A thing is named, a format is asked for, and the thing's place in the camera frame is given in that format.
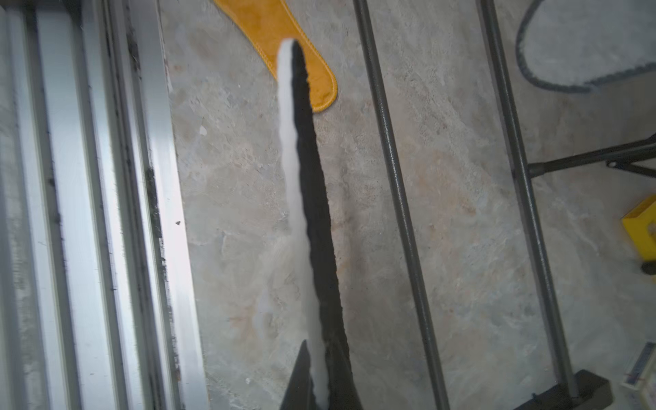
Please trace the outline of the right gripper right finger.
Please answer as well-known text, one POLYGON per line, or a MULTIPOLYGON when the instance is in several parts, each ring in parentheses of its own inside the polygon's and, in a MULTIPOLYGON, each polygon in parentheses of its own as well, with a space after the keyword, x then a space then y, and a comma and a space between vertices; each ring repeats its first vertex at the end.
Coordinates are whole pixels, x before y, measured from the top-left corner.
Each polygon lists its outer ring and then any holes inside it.
POLYGON ((362 410, 350 370, 340 343, 331 340, 326 345, 326 365, 329 384, 329 410, 362 410))

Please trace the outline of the grey dark-edged insole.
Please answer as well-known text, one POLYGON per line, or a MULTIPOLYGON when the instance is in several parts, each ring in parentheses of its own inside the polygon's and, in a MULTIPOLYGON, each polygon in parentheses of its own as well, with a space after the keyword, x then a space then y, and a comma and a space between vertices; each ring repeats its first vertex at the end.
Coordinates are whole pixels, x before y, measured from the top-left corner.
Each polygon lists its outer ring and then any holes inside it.
POLYGON ((519 69, 545 90, 584 93, 655 70, 654 1, 534 1, 516 37, 519 69))

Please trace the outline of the white black insole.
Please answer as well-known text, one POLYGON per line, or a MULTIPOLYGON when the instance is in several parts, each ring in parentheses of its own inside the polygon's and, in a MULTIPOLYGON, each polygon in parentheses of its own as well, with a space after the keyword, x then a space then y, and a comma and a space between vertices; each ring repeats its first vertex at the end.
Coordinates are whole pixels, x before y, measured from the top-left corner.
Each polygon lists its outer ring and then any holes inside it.
POLYGON ((310 104, 309 73, 302 47, 295 39, 284 39, 280 44, 277 80, 281 164, 295 275, 302 292, 314 407, 329 409, 326 345, 331 340, 340 343, 349 365, 350 352, 343 322, 326 181, 310 104))

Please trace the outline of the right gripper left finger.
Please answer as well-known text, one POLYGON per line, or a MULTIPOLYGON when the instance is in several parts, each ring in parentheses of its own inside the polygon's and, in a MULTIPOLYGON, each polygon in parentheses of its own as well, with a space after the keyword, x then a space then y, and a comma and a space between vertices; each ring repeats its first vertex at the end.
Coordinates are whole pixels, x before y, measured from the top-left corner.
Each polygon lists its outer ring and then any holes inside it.
POLYGON ((314 409, 313 382, 310 375, 310 355, 307 341, 300 346, 280 410, 314 409))

